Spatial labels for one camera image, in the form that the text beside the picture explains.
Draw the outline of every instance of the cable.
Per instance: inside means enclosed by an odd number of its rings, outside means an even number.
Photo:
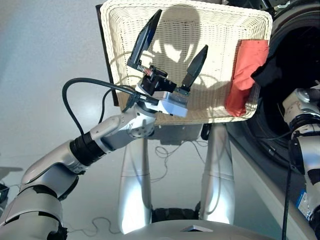
[[[103,98],[102,98],[101,116],[100,116],[100,119],[99,119],[98,124],[100,124],[100,123],[102,122],[102,120],[104,119],[104,114],[105,114],[105,100],[106,100],[107,95],[108,95],[111,91],[112,91],[112,89],[109,89],[109,90],[106,91],[106,93],[103,95]]]
[[[94,231],[93,234],[88,234],[88,233],[86,233],[84,229],[74,229],[74,228],[71,226],[70,223],[66,223],[66,224],[68,224],[68,225],[70,226],[70,228],[73,229],[73,230],[67,231],[67,232],[70,233],[70,234],[71,234],[71,233],[75,233],[75,232],[82,232],[82,233],[83,233],[84,235],[86,235],[87,237],[92,238],[92,237],[96,236],[96,235],[98,234],[98,232],[99,232],[99,228],[97,227],[97,225],[96,225],[96,223],[95,223],[95,221],[98,220],[98,219],[104,219],[104,220],[106,220],[106,221],[109,223],[109,228],[108,228],[109,233],[114,234],[114,235],[121,233],[121,231],[112,231],[112,230],[111,230],[111,221],[110,221],[108,218],[104,217],[104,216],[98,216],[98,217],[95,217],[95,218],[93,218],[93,219],[91,220],[91,223],[92,223],[92,225],[93,225],[94,228],[95,228],[95,231]]]
[[[276,136],[276,137],[254,136],[254,138],[256,138],[256,139],[263,139],[263,140],[277,140],[277,139],[281,139],[281,138],[283,138],[283,137],[285,137],[285,136],[288,136],[289,134],[291,134],[290,131],[289,131],[289,132],[286,132],[286,133],[284,133],[284,134],[282,134],[282,135],[280,135],[280,136]]]
[[[137,92],[135,90],[132,90],[131,89],[132,87],[118,86],[118,85],[112,84],[110,82],[100,81],[100,80],[97,80],[97,79],[86,78],[86,77],[79,77],[79,78],[71,79],[71,80],[67,81],[64,84],[63,88],[62,88],[62,100],[63,100],[63,103],[64,103],[64,106],[65,106],[66,110],[68,111],[68,113],[70,114],[70,116],[71,116],[72,120],[74,121],[75,125],[79,129],[82,137],[84,137],[85,133],[84,133],[84,131],[83,131],[78,119],[76,118],[76,116],[72,112],[72,110],[70,108],[70,105],[68,103],[68,98],[67,98],[67,90],[68,90],[68,88],[72,84],[76,84],[76,83],[96,84],[96,85],[108,87],[108,88],[111,88],[111,89],[114,89],[114,90],[118,90],[118,91],[124,92],[126,94],[129,94],[133,101],[142,101],[142,102],[151,103],[151,104],[154,104],[154,105],[158,104],[158,102],[159,102],[159,100],[155,99],[152,96],[149,96],[149,95]]]
[[[120,87],[126,87],[126,88],[129,88],[133,91],[135,91],[135,89],[129,85],[120,85]],[[100,116],[100,119],[99,119],[99,122],[98,124],[100,124],[102,122],[102,120],[104,119],[104,115],[105,115],[105,100],[106,100],[106,97],[107,95],[112,91],[113,89],[109,89],[104,95],[103,95],[103,98],[102,98],[102,110],[101,110],[101,116]]]
[[[288,174],[286,177],[286,187],[285,187],[284,211],[283,211],[282,234],[281,234],[282,240],[286,240],[286,234],[287,234],[291,173],[292,173],[292,166],[291,166],[291,162],[289,161]]]
[[[199,158],[201,159],[201,161],[203,162],[203,164],[205,163],[204,159],[202,158],[202,156],[200,155],[200,152],[198,150],[198,147],[196,146],[195,143],[197,143],[200,147],[207,147],[208,144],[203,144],[203,143],[206,143],[205,141],[183,141],[178,147],[176,147],[174,150],[172,151],[168,151],[167,149],[165,149],[163,146],[157,146],[155,149],[154,149],[154,152],[155,154],[161,158],[161,159],[164,159],[164,167],[165,167],[165,172],[162,176],[160,177],[157,177],[157,178],[153,178],[151,179],[151,183],[156,183],[156,182],[159,182],[160,180],[164,179],[165,176],[167,175],[168,173],[168,161],[169,161],[169,157],[174,154],[175,151],[177,151],[183,144],[185,143],[192,143],[192,145],[194,146]]]

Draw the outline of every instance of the white robot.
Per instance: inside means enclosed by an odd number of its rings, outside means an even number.
[[[140,57],[147,50],[161,15],[161,10],[149,20],[140,32],[127,65],[144,73],[135,89],[117,86],[90,78],[69,80],[62,89],[63,101],[74,119],[81,136],[69,140],[35,162],[24,174],[21,188],[0,218],[1,240],[65,240],[67,229],[62,224],[61,201],[77,185],[79,175],[104,155],[154,131],[156,112],[185,117],[190,87],[201,71],[207,56],[205,46],[192,60],[182,86],[167,79],[167,73],[155,66],[141,65]],[[93,83],[123,91],[130,95],[122,114],[111,116],[89,132],[84,133],[67,101],[67,89],[75,83]],[[310,225],[319,238],[320,232],[320,89],[296,89],[284,102],[284,120],[292,136],[290,154],[293,164],[305,175],[309,205],[312,211]],[[225,129],[213,127],[212,132]],[[137,165],[134,171],[126,164],[122,167],[120,190],[120,223],[126,221],[126,208],[131,200],[130,190],[140,190],[141,211],[145,227],[123,235],[124,239],[251,239],[267,240],[265,236],[232,226],[208,221],[206,209],[211,204],[212,182],[210,162],[206,162],[202,179],[201,209],[199,220],[173,220],[150,223],[150,175],[147,165]]]

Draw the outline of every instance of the black panel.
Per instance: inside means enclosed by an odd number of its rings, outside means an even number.
[[[98,17],[98,23],[99,23],[99,29],[100,29],[100,34],[101,34],[101,40],[102,40],[104,57],[105,57],[106,69],[108,71],[109,81],[110,81],[110,83],[113,84],[114,83],[114,78],[112,77],[111,67],[110,67],[109,58],[108,58],[108,54],[107,54],[107,47],[106,47],[106,42],[105,42],[104,29],[102,27],[102,22],[101,22],[101,12],[100,12],[101,6],[102,6],[102,4],[96,5],[95,9],[96,9],[97,17]],[[113,105],[116,106],[116,107],[119,107],[119,101],[118,101],[118,97],[117,97],[117,94],[116,94],[115,90],[112,90],[112,98],[113,98]]]

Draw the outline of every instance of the black cable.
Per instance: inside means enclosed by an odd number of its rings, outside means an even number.
[[[263,136],[254,136],[254,138],[256,138],[256,139],[263,139],[263,140],[277,140],[277,139],[281,139],[281,138],[283,138],[283,137],[285,137],[285,136],[288,136],[289,134],[291,134],[291,132],[289,131],[289,132],[286,132],[286,133],[284,133],[284,134],[282,134],[282,135],[280,135],[280,136],[275,136],[275,137],[263,137]]]
[[[105,115],[105,100],[106,100],[107,95],[108,95],[111,91],[112,91],[112,89],[109,89],[109,90],[106,91],[106,93],[103,95],[103,98],[102,98],[101,116],[100,116],[100,119],[99,119],[98,124],[100,124],[100,123],[102,122],[102,120],[104,119],[104,115]]]
[[[126,88],[129,88],[133,91],[135,91],[135,89],[132,87],[132,86],[129,86],[129,85],[120,85],[120,87],[126,87]],[[106,101],[106,97],[107,95],[112,91],[113,89],[109,89],[108,91],[106,91],[106,93],[103,95],[103,98],[102,98],[102,109],[101,109],[101,116],[100,116],[100,119],[99,119],[99,122],[98,124],[100,124],[102,122],[102,120],[104,119],[104,115],[105,115],[105,101]]]
[[[78,77],[78,78],[74,78],[71,79],[69,81],[67,81],[63,88],[62,88],[62,100],[64,103],[64,106],[66,108],[66,110],[68,111],[68,113],[70,114],[72,120],[74,121],[75,125],[77,126],[77,128],[79,129],[81,136],[83,137],[85,135],[78,119],[76,118],[75,114],[72,112],[70,105],[68,103],[68,98],[67,98],[67,90],[68,88],[72,85],[72,84],[76,84],[76,83],[89,83],[89,84],[96,84],[96,85],[100,85],[100,86],[104,86],[104,87],[108,87],[111,89],[115,89],[115,90],[119,90],[121,92],[124,92],[126,94],[129,94],[131,96],[136,96],[140,93],[136,92],[135,90],[129,89],[128,87],[123,87],[123,86],[118,86],[109,82],[105,82],[105,81],[101,81],[101,80],[97,80],[97,79],[93,79],[93,78],[86,78],[86,77]]]
[[[291,173],[292,173],[292,166],[291,166],[291,162],[289,161],[288,174],[286,177],[286,187],[285,187],[284,211],[283,211],[282,234],[281,234],[282,240],[286,240],[286,235],[287,235],[287,220],[288,220],[288,211],[289,211]]]

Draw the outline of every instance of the wire on floor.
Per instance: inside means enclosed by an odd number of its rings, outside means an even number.
[[[73,228],[73,227],[71,226],[70,223],[67,223],[67,222],[66,222],[65,224],[66,224],[66,225],[69,225],[69,226],[70,226],[69,228],[72,229],[72,230],[68,230],[67,232],[68,232],[69,234],[76,233],[76,232],[81,232],[81,233],[83,233],[84,235],[86,235],[87,237],[93,238],[93,237],[95,237],[95,236],[98,234],[98,232],[99,232],[99,228],[98,228],[98,226],[97,226],[96,223],[95,223],[95,221],[96,221],[96,220],[99,220],[99,219],[103,219],[103,220],[106,220],[106,221],[108,222],[108,224],[109,224],[109,228],[108,228],[109,233],[114,234],[114,235],[121,233],[121,231],[112,231],[112,230],[111,230],[111,221],[110,221],[108,218],[104,217],[104,216],[98,216],[98,217],[95,217],[95,218],[93,218],[93,219],[91,220],[91,223],[92,223],[92,225],[93,225],[94,228],[95,228],[94,231],[89,230],[89,229],[83,229],[83,228],[81,228],[81,229],[75,229],[75,228]]]
[[[165,168],[165,171],[164,171],[164,174],[160,177],[156,177],[156,178],[152,178],[150,181],[151,183],[156,183],[156,182],[159,182],[160,180],[164,179],[166,177],[166,175],[168,174],[168,161],[169,161],[169,157],[174,154],[183,144],[185,143],[191,143],[195,150],[196,150],[196,153],[198,154],[199,158],[201,159],[202,163],[204,164],[205,161],[204,159],[202,158],[200,152],[199,152],[199,149],[198,147],[196,146],[196,144],[198,144],[200,147],[207,147],[208,146],[208,143],[206,141],[183,141],[178,147],[176,147],[174,150],[172,151],[168,151],[166,148],[164,148],[163,146],[157,146],[154,150],[155,154],[161,158],[161,159],[164,159],[164,168]]]

